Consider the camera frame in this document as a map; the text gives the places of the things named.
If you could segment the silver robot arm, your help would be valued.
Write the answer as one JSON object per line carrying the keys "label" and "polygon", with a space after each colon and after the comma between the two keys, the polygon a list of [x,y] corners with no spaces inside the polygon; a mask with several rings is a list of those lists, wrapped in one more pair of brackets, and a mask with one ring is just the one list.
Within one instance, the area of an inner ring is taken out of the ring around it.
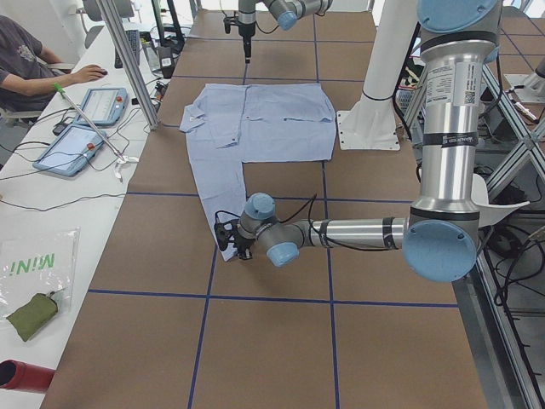
{"label": "silver robot arm", "polygon": [[[290,30],[295,23],[312,14],[325,14],[332,5],[329,0],[270,0],[262,1],[269,13],[276,20],[278,26],[284,30]],[[231,26],[238,28],[238,34],[243,40],[244,62],[250,63],[251,59],[251,40],[255,35],[256,23],[256,4],[258,1],[239,1],[238,11],[233,16],[224,18],[225,32],[229,33]]]}
{"label": "silver robot arm", "polygon": [[498,1],[420,1],[416,16],[427,68],[422,175],[408,218],[304,219],[281,222],[274,200],[256,193],[242,214],[214,225],[221,250],[233,245],[248,259],[259,244],[282,267],[305,246],[357,251],[401,250],[426,279],[451,282],[477,258],[480,212],[471,197],[481,76],[496,53],[502,6]]}

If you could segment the person's hand on mouse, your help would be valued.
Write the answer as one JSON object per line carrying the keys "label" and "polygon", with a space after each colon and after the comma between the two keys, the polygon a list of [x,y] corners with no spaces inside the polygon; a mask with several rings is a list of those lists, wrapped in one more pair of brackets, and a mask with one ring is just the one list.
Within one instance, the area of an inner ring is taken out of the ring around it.
{"label": "person's hand on mouse", "polygon": [[107,73],[108,71],[105,68],[92,64],[84,66],[77,72],[74,72],[73,75],[77,84],[84,84],[99,80],[105,77]]}

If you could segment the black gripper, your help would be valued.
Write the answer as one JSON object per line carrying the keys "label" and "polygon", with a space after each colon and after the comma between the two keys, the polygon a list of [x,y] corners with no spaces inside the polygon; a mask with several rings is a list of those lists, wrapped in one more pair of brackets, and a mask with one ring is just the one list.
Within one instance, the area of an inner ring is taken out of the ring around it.
{"label": "black gripper", "polygon": [[233,218],[227,222],[221,222],[218,217],[215,219],[215,238],[220,251],[226,251],[229,245],[233,245],[236,255],[241,260],[253,258],[251,246],[255,239],[245,238],[239,231],[239,219]]}
{"label": "black gripper", "polygon": [[243,39],[244,45],[244,62],[251,62],[251,38],[255,35],[255,22],[238,23],[238,33]]}

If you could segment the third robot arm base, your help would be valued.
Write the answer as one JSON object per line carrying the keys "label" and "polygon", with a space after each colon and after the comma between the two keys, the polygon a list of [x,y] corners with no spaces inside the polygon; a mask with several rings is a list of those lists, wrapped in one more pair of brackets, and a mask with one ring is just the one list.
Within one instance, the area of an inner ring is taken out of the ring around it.
{"label": "third robot arm base", "polygon": [[504,77],[521,102],[544,103],[544,60],[531,74],[504,74]]}

